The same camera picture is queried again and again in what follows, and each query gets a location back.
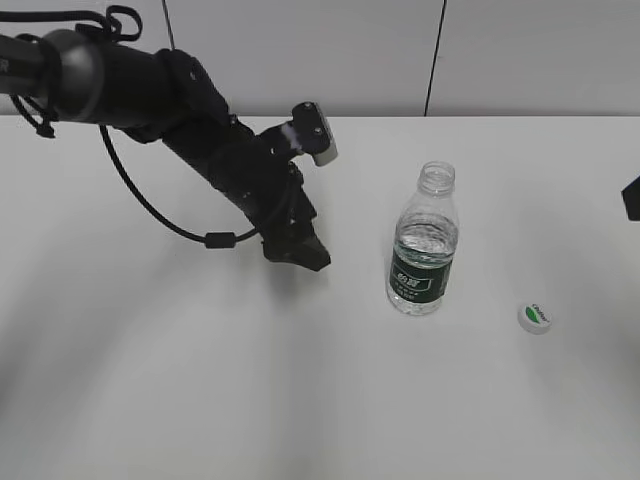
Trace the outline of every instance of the white bottle cap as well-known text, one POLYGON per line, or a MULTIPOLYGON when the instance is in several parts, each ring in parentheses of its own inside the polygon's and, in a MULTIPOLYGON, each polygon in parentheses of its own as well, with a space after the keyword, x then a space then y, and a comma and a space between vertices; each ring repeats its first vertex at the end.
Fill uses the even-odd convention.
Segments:
POLYGON ((551 328, 551 316, 539 303, 527 303, 518 310, 518 322, 527 332, 535 335, 546 333, 551 328))

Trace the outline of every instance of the white wall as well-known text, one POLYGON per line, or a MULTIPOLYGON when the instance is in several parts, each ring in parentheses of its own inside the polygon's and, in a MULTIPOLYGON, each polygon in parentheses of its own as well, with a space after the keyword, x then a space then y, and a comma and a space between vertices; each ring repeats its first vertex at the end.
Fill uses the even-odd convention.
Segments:
POLYGON ((450 0, 430 115, 640 113, 637 0, 450 0))
POLYGON ((442 0, 168 0, 178 48, 232 108, 422 115, 442 0))
MULTIPOLYGON (((178 48, 240 114, 422 115, 444 0, 167 0, 178 48)), ((4 0, 3 10, 138 9, 136 48, 169 46, 162 0, 4 0)), ((429 115, 640 114, 638 0, 449 0, 429 115)), ((44 34, 60 25, 0 24, 44 34)), ((0 113, 14 113, 0 97, 0 113)))

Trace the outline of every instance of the plastic water bottle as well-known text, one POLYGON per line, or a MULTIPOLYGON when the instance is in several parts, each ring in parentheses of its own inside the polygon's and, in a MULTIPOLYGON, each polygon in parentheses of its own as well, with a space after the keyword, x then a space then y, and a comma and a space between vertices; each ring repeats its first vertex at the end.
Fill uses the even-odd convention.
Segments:
POLYGON ((451 165, 427 163, 418 190, 400 215, 387 294, 401 312, 426 315, 442 303, 458 245, 454 184, 451 165))

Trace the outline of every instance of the black object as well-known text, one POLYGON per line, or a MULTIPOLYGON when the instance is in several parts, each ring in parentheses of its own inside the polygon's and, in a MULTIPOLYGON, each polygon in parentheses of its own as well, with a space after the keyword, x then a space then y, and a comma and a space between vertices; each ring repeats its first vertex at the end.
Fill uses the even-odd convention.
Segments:
POLYGON ((633 222, 640 221, 640 177, 636 178, 622 191, 622 199, 627 216, 633 222))
POLYGON ((2 21, 91 21, 75 31, 56 30, 40 39, 0 35, 0 93, 13 97, 20 113, 45 137, 58 120, 100 125, 108 153, 138 201, 161 223, 207 248, 232 248, 260 233, 265 257, 320 270, 330 263, 311 221, 317 213, 302 190, 291 162, 305 153, 318 165, 337 156, 319 107, 306 102, 293 120, 260 135, 229 113, 200 62, 180 50, 155 55, 123 45, 140 37, 142 20, 129 7, 95 12, 0 12, 2 21), (138 31, 123 34, 116 14, 134 19, 138 31), (35 121, 19 97, 43 118, 35 121), (140 143, 162 140, 171 150, 237 205, 253 223, 244 235, 204 236, 167 220, 137 189, 122 166, 107 126, 140 143))

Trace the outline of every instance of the green bottle label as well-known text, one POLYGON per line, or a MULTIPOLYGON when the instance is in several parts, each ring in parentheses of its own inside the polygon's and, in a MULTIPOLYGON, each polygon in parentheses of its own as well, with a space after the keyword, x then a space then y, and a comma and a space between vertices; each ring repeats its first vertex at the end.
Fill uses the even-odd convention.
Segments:
POLYGON ((394 251, 389 282, 396 294, 412 303, 431 303, 444 295, 451 262, 438 268, 418 268, 394 251))

